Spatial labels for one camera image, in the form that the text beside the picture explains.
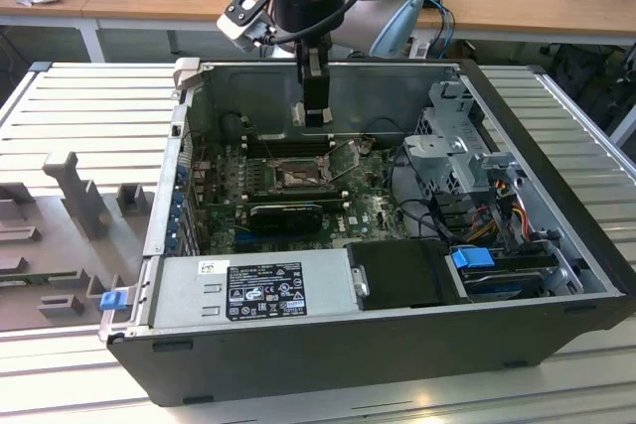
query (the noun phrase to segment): metal chassis frame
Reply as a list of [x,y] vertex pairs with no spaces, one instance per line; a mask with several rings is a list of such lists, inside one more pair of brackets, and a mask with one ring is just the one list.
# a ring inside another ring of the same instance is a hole
[[[286,63],[292,65],[288,61],[283,62],[255,62],[256,64],[263,63]],[[374,65],[378,64],[418,64],[421,62],[405,62],[405,61],[382,61],[368,63],[365,61],[350,62],[351,64],[358,65]],[[280,324],[267,324],[259,323],[252,324],[232,324],[232,326],[209,326],[209,327],[183,327],[177,329],[152,329],[148,325],[151,323],[151,315],[154,309],[153,298],[156,297],[152,293],[153,289],[160,286],[157,279],[161,276],[162,259],[154,249],[150,255],[152,256],[151,262],[146,263],[144,268],[144,278],[142,280],[144,286],[147,285],[147,290],[141,292],[143,296],[139,295],[135,303],[135,311],[133,317],[127,324],[117,324],[118,332],[114,334],[109,333],[109,323],[102,321],[102,327],[100,335],[103,339],[106,339],[108,348],[113,354],[124,364],[125,367],[134,375],[134,370],[131,368],[135,366],[143,366],[143,364],[137,363],[140,359],[139,353],[151,353],[143,352],[147,350],[147,347],[156,343],[172,343],[171,341],[179,340],[197,340],[203,341],[203,343],[214,343],[215,334],[225,334],[235,336],[241,332],[248,332],[250,330],[258,333],[272,333],[275,327],[280,327],[281,331],[294,329],[300,327],[307,329],[308,326],[315,324],[322,324],[323,326],[344,326],[346,330],[359,329],[359,327],[374,327],[381,328],[383,323],[389,319],[389,322],[396,323],[397,327],[405,326],[404,320],[413,320],[413,323],[421,323],[423,327],[438,326],[439,320],[444,320],[447,314],[453,314],[455,320],[467,319],[470,314],[483,311],[488,316],[508,317],[508,314],[519,313],[521,315],[528,314],[532,317],[539,310],[546,310],[546,313],[552,313],[556,310],[562,310],[566,314],[582,313],[591,320],[587,323],[586,329],[576,329],[574,324],[570,324],[567,327],[567,331],[563,333],[566,341],[571,340],[580,333],[591,330],[607,329],[615,326],[627,316],[632,314],[636,310],[636,273],[632,270],[631,266],[620,254],[616,246],[602,231],[600,226],[596,223],[593,217],[585,209],[583,204],[570,189],[567,183],[560,176],[558,171],[552,165],[550,160],[541,151],[539,146],[535,143],[534,139],[525,130],[519,119],[515,116],[514,112],[510,109],[507,103],[499,95],[498,91],[492,86],[486,76],[479,70],[479,68],[470,61],[459,62],[456,64],[450,64],[447,62],[427,62],[428,64],[435,66],[448,66],[456,68],[457,73],[461,79],[465,82],[467,87],[471,90],[475,99],[479,102],[480,106],[484,109],[484,112],[488,118],[498,127],[500,133],[504,133],[503,136],[508,143],[509,148],[518,153],[518,157],[523,158],[520,161],[525,169],[533,172],[533,179],[536,184],[540,184],[540,193],[544,196],[544,199],[549,200],[549,205],[554,206],[558,211],[558,219],[572,231],[572,238],[575,240],[577,247],[581,252],[588,252],[587,255],[591,256],[597,261],[599,267],[595,268],[595,272],[599,276],[599,279],[603,282],[607,288],[605,293],[590,293],[585,295],[574,295],[568,297],[549,297],[543,299],[534,300],[519,300],[515,303],[494,303],[487,305],[472,305],[469,308],[465,306],[447,306],[440,307],[439,309],[424,309],[419,310],[398,310],[392,312],[390,315],[386,312],[367,312],[364,317],[346,317],[344,319],[334,320],[333,317],[325,318],[318,317],[310,320],[303,321],[302,324],[290,324],[291,326],[281,326]],[[215,65],[236,65],[232,62],[219,62],[205,65],[203,70],[213,69]],[[241,62],[242,65],[254,64],[253,62]],[[164,174],[164,168],[173,168],[172,165],[166,164],[162,166],[162,176]],[[159,189],[157,190],[156,198],[161,197]],[[159,209],[157,203],[153,207],[153,213]],[[149,235],[147,237],[146,245],[149,241],[152,243],[153,238]],[[146,278],[155,277],[155,280],[146,280]],[[551,343],[555,342],[555,337],[551,338]],[[560,343],[557,348],[551,349],[548,353],[554,353],[564,343]],[[526,362],[522,365],[534,365],[541,362],[543,357],[539,356],[539,361],[534,361],[536,357],[531,359],[532,362]],[[145,382],[147,382],[147,373],[145,374]],[[193,402],[205,402],[205,396],[202,397],[202,401]]]

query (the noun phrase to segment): cable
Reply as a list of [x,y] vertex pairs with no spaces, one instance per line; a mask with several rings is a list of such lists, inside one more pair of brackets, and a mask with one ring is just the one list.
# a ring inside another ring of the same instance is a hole
[[17,55],[18,57],[20,57],[20,60],[22,60],[22,62],[24,62],[24,64],[25,64],[26,66],[30,67],[30,66],[31,66],[31,63],[30,63],[30,62],[29,62],[29,61],[25,58],[25,56],[24,56],[24,55],[22,55],[22,52],[20,52],[20,51],[17,49],[17,47],[13,44],[13,42],[11,42],[11,39],[9,39],[9,37],[7,37],[7,34],[9,33],[9,31],[10,31],[10,30],[11,30],[11,27],[9,27],[9,28],[8,28],[6,31],[4,31],[4,32],[3,32],[2,30],[0,30],[0,37],[2,37],[2,39],[3,39],[6,43],[7,43],[7,45],[8,45],[9,47],[11,47],[11,50],[13,50],[13,51],[16,53],[16,55]]
[[281,37],[272,37],[271,35],[266,35],[265,37],[263,37],[262,43],[267,45],[288,44],[290,42],[296,42],[304,37],[309,37],[311,35],[320,33],[323,29],[329,27],[334,22],[334,20],[345,15],[357,1],[358,0],[348,0],[342,5],[342,7],[340,7],[338,10],[328,15],[321,21],[315,23],[311,27],[307,27],[306,29],[300,30],[293,34],[284,35]]
[[4,45],[0,44],[0,49],[2,49],[2,51],[5,53],[5,55],[9,59],[9,69],[8,69],[9,81],[11,82],[13,86],[15,86],[16,83],[13,80],[13,57],[9,54],[9,52],[7,52],[7,49]]
[[377,118],[372,119],[362,129],[361,134],[365,135],[365,134],[369,133],[369,128],[371,127],[371,125],[374,124],[374,123],[377,123],[378,121],[386,121],[386,122],[392,124],[393,126],[395,126],[399,130],[399,132],[401,134],[403,134],[404,136],[408,136],[408,133],[406,133],[406,131],[404,131],[404,128],[399,126],[393,119],[389,118],[388,116],[378,116]]

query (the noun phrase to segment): blue tab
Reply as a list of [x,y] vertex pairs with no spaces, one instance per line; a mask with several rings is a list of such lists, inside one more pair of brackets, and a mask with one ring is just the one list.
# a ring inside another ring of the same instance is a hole
[[125,310],[127,298],[128,292],[126,292],[125,290],[105,292],[101,295],[99,308],[102,312],[105,310]]
[[456,252],[453,252],[451,257],[453,262],[455,262],[455,267],[457,268],[495,266],[495,261],[487,248],[460,248]]

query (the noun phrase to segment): power supply label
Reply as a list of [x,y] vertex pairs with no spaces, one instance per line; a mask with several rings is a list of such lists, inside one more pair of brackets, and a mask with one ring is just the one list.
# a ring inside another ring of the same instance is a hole
[[233,322],[307,315],[300,262],[228,267],[226,290]]

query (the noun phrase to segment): desk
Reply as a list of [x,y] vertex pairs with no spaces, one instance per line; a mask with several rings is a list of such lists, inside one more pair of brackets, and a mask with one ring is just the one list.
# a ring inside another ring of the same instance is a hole
[[[596,45],[636,40],[634,0],[443,1],[455,15],[457,39]],[[439,22],[436,11],[426,11],[417,27],[430,34]]]
[[[62,0],[26,8],[0,0],[0,25],[74,27],[93,62],[104,62],[100,29],[215,31],[232,0]],[[455,14],[455,38],[513,42],[631,45],[636,0],[444,0]],[[621,12],[620,21],[615,14]],[[422,12],[417,34],[429,39],[440,26]]]

